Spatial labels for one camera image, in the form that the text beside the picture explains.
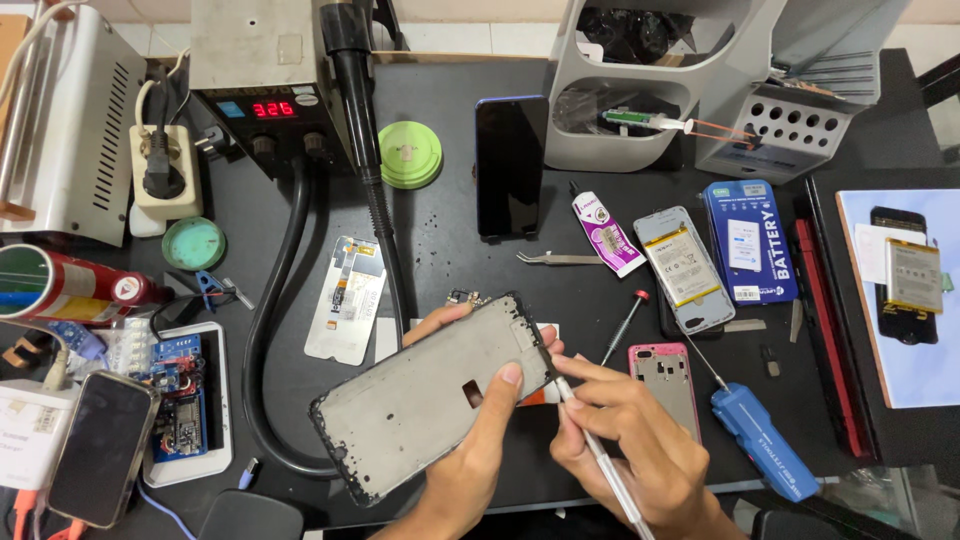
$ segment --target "phone battery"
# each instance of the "phone battery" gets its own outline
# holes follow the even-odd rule
[[[643,244],[675,307],[695,301],[720,288],[687,227]]]
[[[887,305],[944,312],[940,250],[887,238]]]

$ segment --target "blue electric screwdriver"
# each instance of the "blue electric screwdriver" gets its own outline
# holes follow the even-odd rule
[[[686,339],[720,383],[721,388],[710,397],[713,414],[736,437],[736,444],[747,453],[774,491],[794,503],[816,493],[820,487],[817,479],[770,423],[770,413],[754,393],[743,384],[726,384],[689,335]]]

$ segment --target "digital temperature display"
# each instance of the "digital temperature display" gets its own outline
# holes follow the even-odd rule
[[[294,108],[290,104],[281,101],[268,101],[266,103],[254,103],[253,115],[257,118],[293,118],[297,116]]]

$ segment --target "purple glue tube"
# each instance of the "purple glue tube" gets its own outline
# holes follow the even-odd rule
[[[618,278],[630,274],[647,261],[630,243],[623,229],[620,229],[592,191],[577,195],[572,206],[573,211],[577,212],[580,224],[584,226],[587,238],[593,244],[593,249]]]

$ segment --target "white pen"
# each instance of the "white pen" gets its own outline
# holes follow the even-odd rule
[[[554,382],[557,384],[557,389],[560,390],[560,397],[563,398],[564,402],[573,398],[573,390],[563,376],[555,378]],[[643,521],[643,516],[640,515],[640,509],[636,507],[634,498],[631,497],[630,492],[627,491],[627,486],[624,485],[620,473],[616,470],[616,467],[613,466],[610,455],[607,454],[607,451],[604,450],[603,445],[600,444],[600,441],[597,440],[593,433],[587,430],[583,430],[583,432],[584,438],[587,440],[587,446],[589,446],[593,456],[596,457],[597,464],[600,465],[600,470],[603,471],[603,476],[607,478],[613,494],[616,495],[616,499],[620,501],[623,512],[627,514],[627,520],[633,524],[640,538],[643,540],[655,540],[654,533],[650,532],[647,523]]]

